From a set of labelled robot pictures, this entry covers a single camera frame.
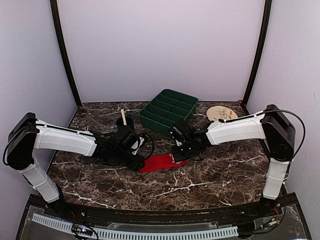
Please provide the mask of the red santa sock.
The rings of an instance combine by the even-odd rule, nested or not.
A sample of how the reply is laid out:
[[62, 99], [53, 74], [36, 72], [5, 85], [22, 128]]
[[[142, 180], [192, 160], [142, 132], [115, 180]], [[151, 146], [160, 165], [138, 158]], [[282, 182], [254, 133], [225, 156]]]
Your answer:
[[171, 153], [163, 155], [155, 155], [144, 161], [145, 165], [142, 167], [140, 173], [151, 173], [160, 169], [170, 169], [183, 166], [188, 163], [187, 160], [175, 162], [174, 157]]

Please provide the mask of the green compartment tray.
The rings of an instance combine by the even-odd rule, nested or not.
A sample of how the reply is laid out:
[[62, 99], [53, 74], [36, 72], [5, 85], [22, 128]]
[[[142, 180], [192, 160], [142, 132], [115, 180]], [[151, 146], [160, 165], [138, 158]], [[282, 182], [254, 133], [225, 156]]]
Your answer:
[[178, 120], [189, 121], [196, 112], [199, 99], [172, 89], [162, 90], [139, 112], [143, 127], [169, 136]]

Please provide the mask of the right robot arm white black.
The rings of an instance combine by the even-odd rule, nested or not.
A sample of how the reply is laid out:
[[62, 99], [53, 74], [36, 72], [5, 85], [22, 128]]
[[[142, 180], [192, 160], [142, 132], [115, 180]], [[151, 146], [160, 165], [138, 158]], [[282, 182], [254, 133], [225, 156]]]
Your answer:
[[234, 119], [219, 119], [195, 128], [178, 120], [168, 131], [175, 141], [171, 147], [176, 163], [199, 156], [207, 148], [228, 142], [258, 139], [266, 142], [269, 167], [262, 192], [263, 200], [255, 205], [255, 213], [266, 217], [275, 208], [274, 200], [289, 177], [292, 162], [300, 150], [295, 147], [296, 129], [285, 116], [295, 113], [270, 104], [265, 110]]

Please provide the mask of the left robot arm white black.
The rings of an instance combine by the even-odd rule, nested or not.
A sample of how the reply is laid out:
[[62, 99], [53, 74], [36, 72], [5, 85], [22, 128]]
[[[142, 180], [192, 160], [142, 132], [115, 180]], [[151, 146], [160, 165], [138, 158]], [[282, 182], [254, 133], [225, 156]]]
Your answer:
[[51, 210], [58, 217], [67, 218], [71, 208], [41, 167], [35, 154], [37, 150], [51, 154], [73, 153], [103, 163], [114, 161], [136, 172], [145, 165], [145, 158], [138, 151], [147, 141], [146, 135], [128, 126], [109, 133], [82, 131], [49, 124], [28, 112], [8, 135], [2, 160], [4, 165], [22, 174], [44, 201], [51, 204]]

